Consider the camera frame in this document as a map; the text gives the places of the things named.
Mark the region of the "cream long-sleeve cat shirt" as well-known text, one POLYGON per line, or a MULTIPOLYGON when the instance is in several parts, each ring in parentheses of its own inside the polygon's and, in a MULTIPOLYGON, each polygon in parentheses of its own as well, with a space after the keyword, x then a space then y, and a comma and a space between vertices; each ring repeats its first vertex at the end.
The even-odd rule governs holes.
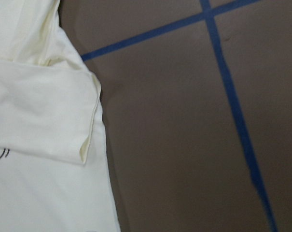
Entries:
POLYGON ((101 85, 57 0, 0 0, 0 232, 118 232, 101 85))

